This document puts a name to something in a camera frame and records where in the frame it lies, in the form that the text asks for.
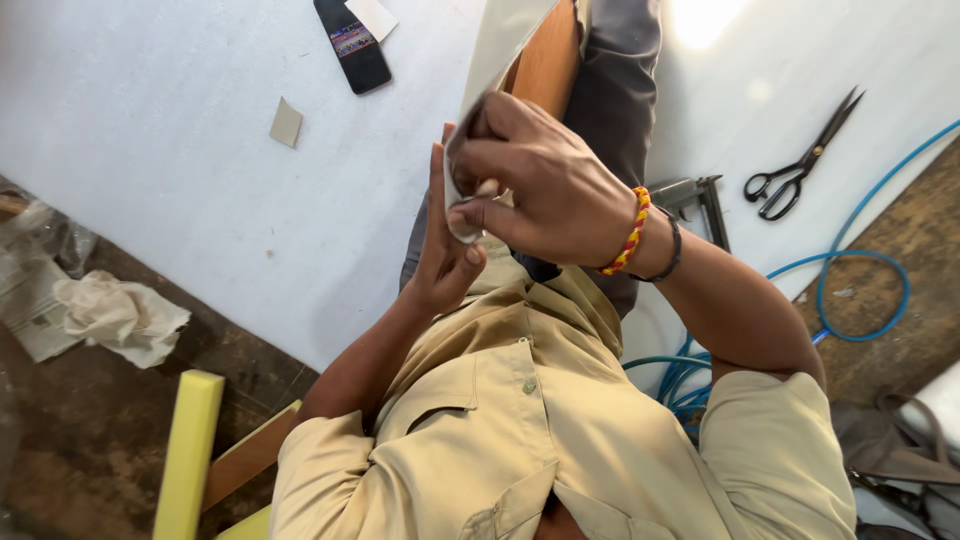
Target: scissors handle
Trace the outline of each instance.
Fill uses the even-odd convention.
[[[747,180],[747,183],[743,185],[743,196],[747,198],[751,203],[755,203],[760,199],[760,197],[767,196],[767,187],[770,186],[770,182],[774,179],[773,174],[771,173],[757,173],[754,176],[750,177]],[[763,180],[758,189],[750,189],[751,184],[754,184],[754,180]]]
[[[799,175],[791,178],[781,185],[773,195],[767,199],[766,203],[763,203],[763,206],[760,207],[760,210],[757,212],[760,214],[760,217],[767,221],[777,221],[782,218],[794,205],[797,204],[797,200],[800,199],[800,181],[806,178],[806,171],[800,173]],[[774,215],[770,215],[770,211],[778,206],[780,199],[786,194],[787,191],[793,191],[793,196],[790,197],[790,200],[787,201],[780,210],[777,211]]]

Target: white table surface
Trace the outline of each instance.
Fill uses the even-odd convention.
[[[400,20],[383,44],[394,81],[355,97],[305,0],[0,2],[0,174],[323,369],[396,295],[483,9],[383,3]],[[663,19],[648,184],[724,174],[732,250],[761,272],[824,251],[886,170],[960,117],[960,3],[674,0]],[[760,220],[743,181],[795,160],[854,85],[867,95],[800,203]],[[304,114],[296,150],[267,135],[281,95]],[[792,297],[816,272],[778,286]],[[644,287],[625,356],[673,352],[682,332]]]

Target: newspaper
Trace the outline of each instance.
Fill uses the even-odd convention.
[[[0,233],[0,323],[34,362],[80,341],[63,330],[67,307],[53,295],[54,282],[69,279],[27,235]]]

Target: person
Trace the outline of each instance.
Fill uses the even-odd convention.
[[[824,368],[783,295],[658,209],[614,279],[590,269],[636,225],[658,12],[593,5],[566,126],[487,98],[456,181],[496,178],[511,204],[444,211],[434,144],[399,295],[280,451],[272,538],[854,538]],[[465,246],[465,224],[490,234]],[[620,366],[630,276],[712,353],[699,451]]]

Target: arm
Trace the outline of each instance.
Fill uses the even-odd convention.
[[[470,193],[487,178],[514,191],[515,208],[474,199],[450,210],[452,226],[483,227],[523,253],[599,267],[620,252],[636,219],[636,196],[580,137],[536,106],[492,95],[474,138],[455,156]],[[806,372],[823,385],[820,358],[800,315],[756,271],[691,233],[681,262],[658,289],[690,333],[715,354],[713,375],[748,369],[780,379]],[[673,254],[666,217],[652,211],[627,270],[662,271]]]
[[[696,234],[681,230],[680,263],[657,289],[690,335],[713,354],[713,382],[738,370],[787,380],[808,373],[821,387],[823,363],[800,313],[753,268]],[[662,212],[650,212],[643,241],[627,271],[652,277],[673,257],[673,233]]]
[[[452,125],[444,126],[444,139],[451,130]],[[414,342],[435,316],[463,302],[470,284],[486,265],[482,247],[464,246],[447,229],[443,151],[440,143],[434,144],[427,231],[417,272],[380,320],[317,379],[291,429],[311,418],[338,418],[355,410],[362,411],[364,426],[369,426]]]

